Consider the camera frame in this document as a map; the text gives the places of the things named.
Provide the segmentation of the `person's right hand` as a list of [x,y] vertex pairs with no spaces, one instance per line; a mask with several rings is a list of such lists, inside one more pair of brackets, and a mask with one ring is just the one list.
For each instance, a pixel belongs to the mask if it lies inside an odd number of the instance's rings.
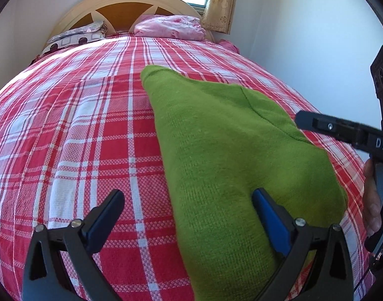
[[374,178],[374,166],[371,159],[364,164],[364,193],[363,223],[367,237],[371,237],[381,228],[381,203],[377,194],[377,187]]

